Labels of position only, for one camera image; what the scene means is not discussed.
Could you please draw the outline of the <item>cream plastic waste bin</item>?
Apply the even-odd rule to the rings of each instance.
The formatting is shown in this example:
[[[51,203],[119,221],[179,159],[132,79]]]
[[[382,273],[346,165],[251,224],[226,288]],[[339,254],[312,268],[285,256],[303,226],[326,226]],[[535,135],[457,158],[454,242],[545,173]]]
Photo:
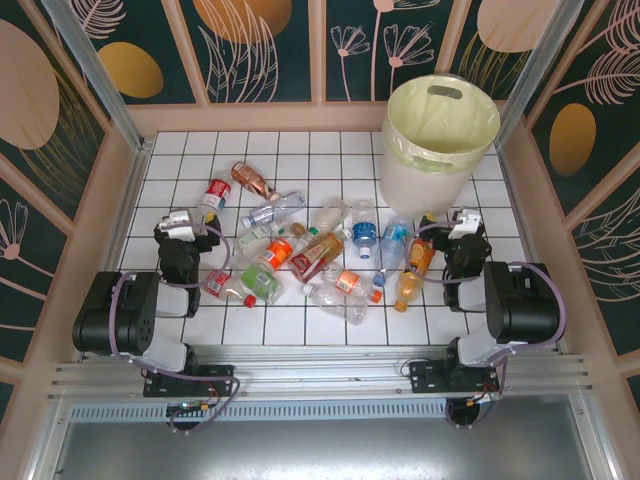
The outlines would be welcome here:
[[[384,145],[381,161],[381,194],[389,208],[399,215],[410,217],[432,213],[446,213],[454,206],[472,174],[425,173],[405,165],[392,156]]]

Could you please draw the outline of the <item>light blue label water bottle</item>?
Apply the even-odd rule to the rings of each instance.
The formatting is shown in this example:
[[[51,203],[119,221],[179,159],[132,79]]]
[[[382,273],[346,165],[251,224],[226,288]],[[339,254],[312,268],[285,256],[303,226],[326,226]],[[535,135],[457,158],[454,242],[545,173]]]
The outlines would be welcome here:
[[[396,216],[388,222],[374,257],[373,284],[376,287],[384,287],[387,279],[399,269],[412,233],[413,222],[409,217]]]

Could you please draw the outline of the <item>red label cola bottle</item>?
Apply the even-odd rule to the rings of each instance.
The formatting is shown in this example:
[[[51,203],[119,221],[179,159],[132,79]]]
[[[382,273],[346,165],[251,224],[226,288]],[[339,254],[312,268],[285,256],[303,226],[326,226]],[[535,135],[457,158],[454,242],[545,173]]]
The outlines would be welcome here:
[[[204,284],[204,291],[220,301],[242,304],[253,308],[256,297],[243,285],[239,276],[232,276],[224,272],[212,272]]]

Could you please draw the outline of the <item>pale green label small bottle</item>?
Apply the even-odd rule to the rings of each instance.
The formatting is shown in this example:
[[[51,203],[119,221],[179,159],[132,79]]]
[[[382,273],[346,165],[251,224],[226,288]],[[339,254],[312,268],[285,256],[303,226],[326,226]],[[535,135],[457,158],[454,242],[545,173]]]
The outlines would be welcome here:
[[[243,255],[262,251],[270,245],[272,238],[277,236],[283,228],[284,226],[277,222],[256,226],[236,239],[236,248]]]

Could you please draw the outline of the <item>red white label bottle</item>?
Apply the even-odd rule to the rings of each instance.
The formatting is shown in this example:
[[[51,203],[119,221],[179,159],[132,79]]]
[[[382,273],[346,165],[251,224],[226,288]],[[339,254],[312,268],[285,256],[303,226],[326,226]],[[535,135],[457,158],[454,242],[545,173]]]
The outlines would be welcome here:
[[[199,204],[199,211],[204,223],[212,222],[225,209],[231,189],[229,178],[211,180]]]

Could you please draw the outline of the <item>dark blue label bottle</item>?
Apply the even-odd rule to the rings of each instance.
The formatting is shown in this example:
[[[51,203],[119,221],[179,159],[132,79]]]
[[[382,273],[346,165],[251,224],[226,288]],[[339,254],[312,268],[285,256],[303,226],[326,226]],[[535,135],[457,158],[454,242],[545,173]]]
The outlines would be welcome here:
[[[369,259],[377,244],[376,211],[370,200],[360,200],[352,207],[353,243],[361,259]]]

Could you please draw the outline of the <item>orange juice bottle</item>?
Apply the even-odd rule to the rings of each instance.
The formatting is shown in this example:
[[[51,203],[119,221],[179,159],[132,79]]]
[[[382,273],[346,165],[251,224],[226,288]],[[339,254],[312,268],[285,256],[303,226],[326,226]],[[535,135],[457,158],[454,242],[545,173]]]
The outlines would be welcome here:
[[[394,309],[404,313],[409,304],[415,301],[421,294],[424,277],[430,267],[436,251],[430,242],[421,238],[415,239],[409,249],[408,262],[405,269],[396,281],[396,301]]]

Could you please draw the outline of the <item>orange label brown-cap bottle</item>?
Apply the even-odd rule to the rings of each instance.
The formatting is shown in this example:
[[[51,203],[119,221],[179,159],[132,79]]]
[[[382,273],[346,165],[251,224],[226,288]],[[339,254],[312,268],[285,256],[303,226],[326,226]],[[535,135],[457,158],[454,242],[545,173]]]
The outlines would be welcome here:
[[[271,273],[279,270],[293,255],[300,238],[306,233],[306,228],[299,223],[290,223],[280,228],[275,239],[258,257],[257,262]]]

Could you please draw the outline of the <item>copper coloured plastic bottle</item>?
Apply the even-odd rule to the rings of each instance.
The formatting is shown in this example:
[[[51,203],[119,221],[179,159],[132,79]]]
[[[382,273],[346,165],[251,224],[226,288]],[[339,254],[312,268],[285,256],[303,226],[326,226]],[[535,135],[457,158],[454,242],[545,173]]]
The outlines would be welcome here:
[[[232,166],[231,175],[242,188],[267,201],[277,200],[280,197],[262,175],[243,162],[236,162]]]

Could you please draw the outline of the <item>orange label orange-cap bottle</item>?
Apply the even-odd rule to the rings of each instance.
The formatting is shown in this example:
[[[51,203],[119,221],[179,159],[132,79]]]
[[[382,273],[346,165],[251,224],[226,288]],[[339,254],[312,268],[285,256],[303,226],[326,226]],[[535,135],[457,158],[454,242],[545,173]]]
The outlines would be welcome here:
[[[378,304],[383,296],[382,291],[374,286],[371,279],[340,266],[332,266],[324,270],[321,273],[321,279],[344,294],[358,297],[374,304]]]

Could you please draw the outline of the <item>milky white green-cap bottle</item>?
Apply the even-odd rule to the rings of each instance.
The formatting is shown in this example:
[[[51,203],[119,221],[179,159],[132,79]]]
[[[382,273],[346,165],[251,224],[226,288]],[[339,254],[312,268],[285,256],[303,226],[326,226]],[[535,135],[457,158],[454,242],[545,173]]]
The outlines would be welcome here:
[[[316,236],[331,233],[342,223],[348,213],[349,206],[341,199],[329,199],[311,219],[309,230]]]

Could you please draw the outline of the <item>red label tea bottle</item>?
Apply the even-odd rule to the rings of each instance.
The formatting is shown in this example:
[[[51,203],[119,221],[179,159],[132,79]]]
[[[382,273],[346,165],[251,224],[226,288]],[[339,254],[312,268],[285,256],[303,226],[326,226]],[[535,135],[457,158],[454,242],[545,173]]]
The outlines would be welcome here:
[[[292,274],[301,283],[309,282],[344,251],[345,243],[351,237],[352,233],[347,229],[324,235],[289,260]]]

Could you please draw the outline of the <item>clear crushed white-cap bottle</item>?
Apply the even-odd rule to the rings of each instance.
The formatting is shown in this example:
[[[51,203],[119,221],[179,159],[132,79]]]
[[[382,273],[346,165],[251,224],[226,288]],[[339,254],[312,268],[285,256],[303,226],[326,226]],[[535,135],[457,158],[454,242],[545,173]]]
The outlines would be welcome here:
[[[360,325],[364,322],[368,303],[359,296],[348,295],[335,286],[305,284],[302,293],[323,312],[343,319],[349,324]]]

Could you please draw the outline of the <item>aluminium side rail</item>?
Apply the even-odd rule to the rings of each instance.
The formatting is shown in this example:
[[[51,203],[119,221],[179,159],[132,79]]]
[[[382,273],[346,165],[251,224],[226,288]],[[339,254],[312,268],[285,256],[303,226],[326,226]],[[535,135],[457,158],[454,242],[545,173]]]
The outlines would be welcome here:
[[[560,207],[540,153],[531,140],[517,138],[502,143],[498,151],[521,244],[519,253],[502,254],[499,259],[544,264],[565,293]]]
[[[117,271],[120,268],[138,196],[141,192],[151,157],[152,146],[153,139],[151,137],[143,137],[141,146],[133,157],[131,169],[125,182],[124,193],[103,256],[101,270]]]

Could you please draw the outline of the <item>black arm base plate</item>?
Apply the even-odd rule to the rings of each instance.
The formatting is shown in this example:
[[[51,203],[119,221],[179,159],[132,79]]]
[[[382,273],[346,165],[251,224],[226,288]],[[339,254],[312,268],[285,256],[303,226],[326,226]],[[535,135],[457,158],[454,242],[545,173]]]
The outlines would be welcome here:
[[[409,364],[413,393],[476,394],[498,392],[495,369],[449,365],[444,360],[415,361]]]
[[[232,365],[200,365],[196,370],[190,372],[191,376],[197,377],[223,377],[223,380],[206,382],[177,379],[171,376],[147,372],[143,386],[143,397],[182,398],[215,396],[211,389],[214,389],[220,397],[229,397],[232,391],[230,377],[233,374],[234,367]]]

